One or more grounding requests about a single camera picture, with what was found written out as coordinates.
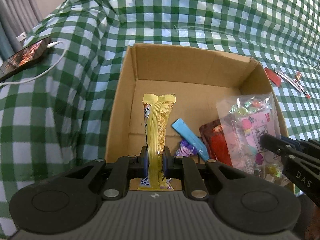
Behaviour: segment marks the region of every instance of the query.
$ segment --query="green and white checkered cloth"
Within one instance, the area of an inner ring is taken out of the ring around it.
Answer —
[[[0,88],[0,238],[16,228],[8,203],[20,188],[87,160],[103,158],[126,47],[176,44],[251,55],[293,77],[274,87],[291,138],[320,136],[319,0],[66,0],[29,34],[68,46],[46,76]],[[10,79],[46,70],[41,64]]]

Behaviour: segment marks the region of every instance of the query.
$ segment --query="metal pin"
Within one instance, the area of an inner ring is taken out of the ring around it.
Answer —
[[[197,189],[192,191],[191,195],[195,198],[204,198],[207,195],[207,193],[204,190]]]
[[[107,189],[103,192],[106,197],[117,197],[119,195],[119,191],[114,188]]]

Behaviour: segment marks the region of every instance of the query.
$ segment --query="phone screen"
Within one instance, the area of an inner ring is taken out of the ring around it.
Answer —
[[[12,57],[8,58],[1,66],[1,76],[10,73],[11,71],[21,67],[34,58],[37,49],[40,47],[43,40],[38,41],[25,49],[20,50]]]

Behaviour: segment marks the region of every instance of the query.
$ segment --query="purple candy wrapper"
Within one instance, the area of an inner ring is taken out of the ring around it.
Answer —
[[[197,153],[198,151],[193,145],[189,144],[186,140],[182,140],[175,156],[191,157]]]

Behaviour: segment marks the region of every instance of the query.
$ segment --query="smartphone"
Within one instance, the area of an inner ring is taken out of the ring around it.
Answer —
[[[51,38],[44,38],[9,57],[0,67],[0,82],[40,62]]]

